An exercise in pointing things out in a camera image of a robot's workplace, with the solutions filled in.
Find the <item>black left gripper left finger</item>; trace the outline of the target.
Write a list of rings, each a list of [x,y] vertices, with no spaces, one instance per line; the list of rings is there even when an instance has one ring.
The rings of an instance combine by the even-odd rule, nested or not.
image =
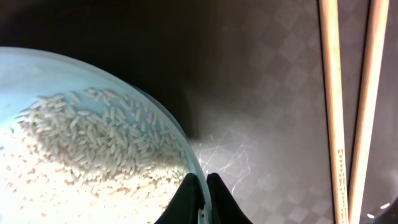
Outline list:
[[[198,224],[199,210],[204,205],[198,177],[188,173],[155,224]]]

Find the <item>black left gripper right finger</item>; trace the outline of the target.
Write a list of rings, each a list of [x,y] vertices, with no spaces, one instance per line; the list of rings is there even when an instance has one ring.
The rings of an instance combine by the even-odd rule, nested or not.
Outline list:
[[[206,181],[211,196],[214,224],[252,224],[217,173],[208,174]]]

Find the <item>light blue rice bowl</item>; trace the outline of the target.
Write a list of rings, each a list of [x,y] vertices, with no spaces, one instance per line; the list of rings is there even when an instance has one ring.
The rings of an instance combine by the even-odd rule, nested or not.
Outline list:
[[[1,48],[1,222],[155,223],[200,165],[175,118],[102,69]]]

